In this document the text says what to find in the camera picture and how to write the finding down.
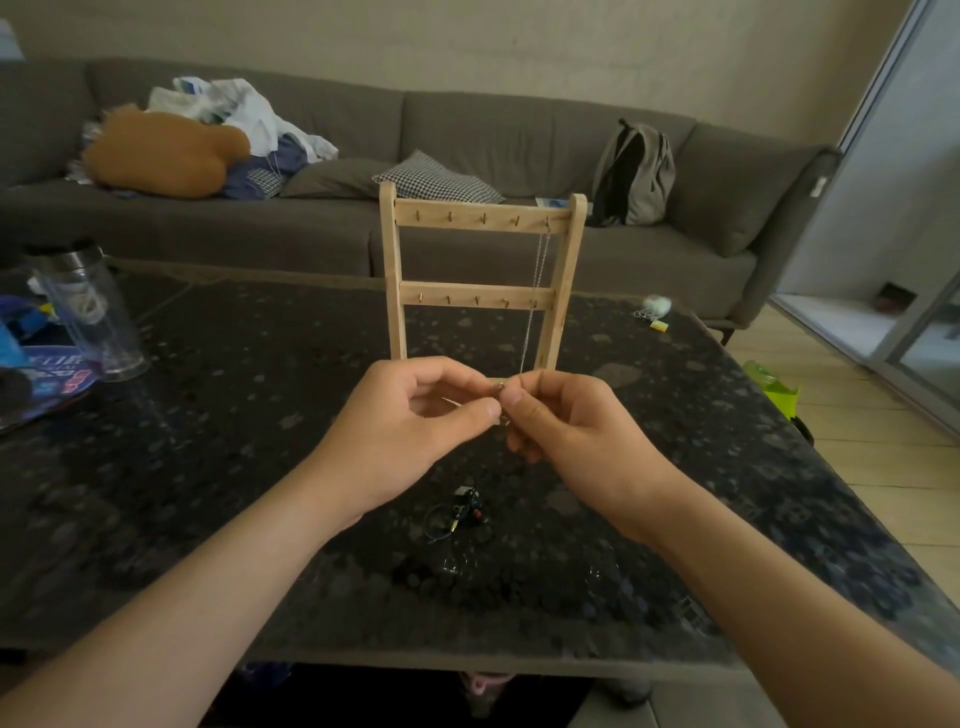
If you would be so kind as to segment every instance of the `dark granite table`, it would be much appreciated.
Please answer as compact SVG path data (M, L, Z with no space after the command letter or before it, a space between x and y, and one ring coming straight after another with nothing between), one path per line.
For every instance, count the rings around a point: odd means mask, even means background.
M383 293L125 274L154 359L0 437L0 646L58 649L286 473L388 355ZM684 472L860 608L960 674L960 614L702 328L575 297L560 366L609 380ZM516 371L526 315L408 308L410 354ZM338 536L253 657L658 679L749 677L683 583L492 431ZM489 527L428 543L480 488Z

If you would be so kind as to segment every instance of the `right hand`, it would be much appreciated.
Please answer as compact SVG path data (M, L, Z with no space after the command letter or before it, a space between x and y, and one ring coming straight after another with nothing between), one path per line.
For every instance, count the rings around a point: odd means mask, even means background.
M566 486L627 538L649 544L662 494L686 477L647 439L610 386L592 376L535 370L499 394L507 447L545 457Z

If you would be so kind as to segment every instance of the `clear plastic bottle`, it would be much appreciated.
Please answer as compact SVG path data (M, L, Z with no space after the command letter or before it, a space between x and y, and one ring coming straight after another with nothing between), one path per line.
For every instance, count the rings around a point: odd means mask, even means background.
M105 381L143 374L150 359L103 251L90 238L24 248L24 255L84 358Z

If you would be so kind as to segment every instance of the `brown plush toy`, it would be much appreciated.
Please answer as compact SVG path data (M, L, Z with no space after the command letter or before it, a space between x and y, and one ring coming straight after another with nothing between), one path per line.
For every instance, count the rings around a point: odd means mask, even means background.
M228 167L249 156L250 140L235 127L125 106L107 115L83 160L100 184L199 200L219 192Z

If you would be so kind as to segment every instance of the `forearm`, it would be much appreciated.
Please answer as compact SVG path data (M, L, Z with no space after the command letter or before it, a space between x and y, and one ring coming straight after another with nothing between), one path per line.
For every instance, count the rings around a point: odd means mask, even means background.
M317 552L345 524L294 471L0 702L0 724L193 726Z
M960 683L682 475L653 546L791 726L960 725Z

